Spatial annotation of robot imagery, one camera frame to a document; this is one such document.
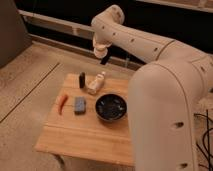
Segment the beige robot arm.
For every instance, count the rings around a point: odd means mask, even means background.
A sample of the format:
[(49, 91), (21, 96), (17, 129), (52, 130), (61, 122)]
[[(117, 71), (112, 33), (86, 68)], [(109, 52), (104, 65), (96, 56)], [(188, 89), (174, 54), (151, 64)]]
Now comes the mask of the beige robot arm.
[(194, 110), (213, 89), (213, 57), (123, 22), (122, 9), (111, 5), (91, 26), (96, 57), (116, 45), (145, 62), (130, 79), (127, 96), (135, 171), (199, 171)]

